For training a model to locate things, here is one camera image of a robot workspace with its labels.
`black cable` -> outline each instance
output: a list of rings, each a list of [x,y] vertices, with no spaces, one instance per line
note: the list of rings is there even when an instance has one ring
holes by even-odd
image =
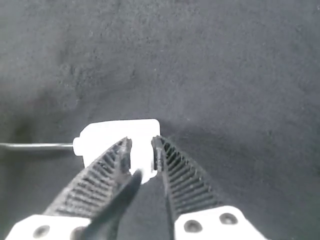
[[[0,143],[0,149],[12,151],[73,150],[72,143]]]

